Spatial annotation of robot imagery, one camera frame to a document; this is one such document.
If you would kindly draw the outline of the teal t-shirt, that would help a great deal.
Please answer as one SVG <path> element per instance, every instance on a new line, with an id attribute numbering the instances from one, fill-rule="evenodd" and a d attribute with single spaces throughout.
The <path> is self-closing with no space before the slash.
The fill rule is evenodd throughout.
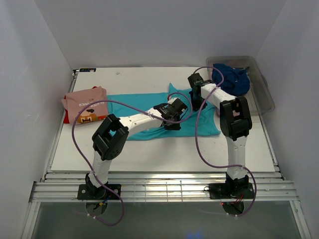
<path id="1" fill-rule="evenodd" d="M 173 86 L 168 85 L 168 91 L 164 93 L 147 93 L 147 94 L 120 94 L 120 95 L 109 95 L 109 100 L 125 103 L 143 111 L 160 104 L 167 102 L 168 94 L 179 92 L 190 98 L 190 89 L 180 90 Z M 109 113 L 114 114 L 117 117 L 126 117 L 135 115 L 138 112 L 128 107 L 108 102 Z M 205 108 L 201 111 L 197 134 L 199 136 L 214 136 L 219 135 L 220 130 L 217 129 L 214 122 L 215 107 L 208 103 Z M 134 134 L 128 138 L 128 140 L 145 141 L 157 138 L 166 137 L 193 137 L 195 136 L 195 123 L 198 112 L 193 111 L 190 118 L 180 124 L 180 130 L 166 130 L 163 127 L 152 128 Z"/>

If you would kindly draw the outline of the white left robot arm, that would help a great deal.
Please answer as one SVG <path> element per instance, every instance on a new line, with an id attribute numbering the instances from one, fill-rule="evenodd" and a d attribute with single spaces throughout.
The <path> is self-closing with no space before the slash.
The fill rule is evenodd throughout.
<path id="1" fill-rule="evenodd" d="M 119 118 L 108 115 L 92 136 L 94 160 L 93 170 L 85 178 L 87 191 L 95 198 L 102 193 L 108 183 L 111 162 L 122 152 L 130 136 L 152 128 L 180 130 L 179 121 L 187 110 L 182 100 L 172 98 L 145 113 Z"/>

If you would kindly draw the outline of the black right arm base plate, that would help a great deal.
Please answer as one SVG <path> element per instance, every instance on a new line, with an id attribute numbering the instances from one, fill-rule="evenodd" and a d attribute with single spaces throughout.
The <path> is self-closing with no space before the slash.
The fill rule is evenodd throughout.
<path id="1" fill-rule="evenodd" d="M 226 188 L 225 183 L 211 183 L 204 187 L 204 192 L 209 193 L 210 199 L 253 199 L 254 189 L 251 183 L 248 187 L 241 189 L 234 189 L 230 191 Z"/>

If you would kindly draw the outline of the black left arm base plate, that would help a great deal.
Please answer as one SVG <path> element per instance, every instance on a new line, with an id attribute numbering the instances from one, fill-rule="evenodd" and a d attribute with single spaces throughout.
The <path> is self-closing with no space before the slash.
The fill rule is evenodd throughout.
<path id="1" fill-rule="evenodd" d="M 117 200 L 118 197 L 107 190 L 105 187 L 89 186 L 87 184 L 81 184 L 78 188 L 77 199 L 78 200 L 105 200 L 105 199 Z"/>

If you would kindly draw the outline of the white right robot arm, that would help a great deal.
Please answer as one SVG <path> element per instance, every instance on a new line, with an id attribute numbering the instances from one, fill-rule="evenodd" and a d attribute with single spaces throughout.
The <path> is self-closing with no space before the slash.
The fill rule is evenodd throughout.
<path id="1" fill-rule="evenodd" d="M 190 75 L 188 82 L 193 109 L 198 112 L 206 107 L 207 102 L 214 105 L 219 110 L 220 129 L 227 141 L 226 181 L 216 186 L 214 191 L 230 197 L 240 195 L 249 187 L 249 178 L 244 169 L 245 146 L 252 128 L 247 99 L 223 91 L 211 80 L 203 80 L 199 73 Z"/>

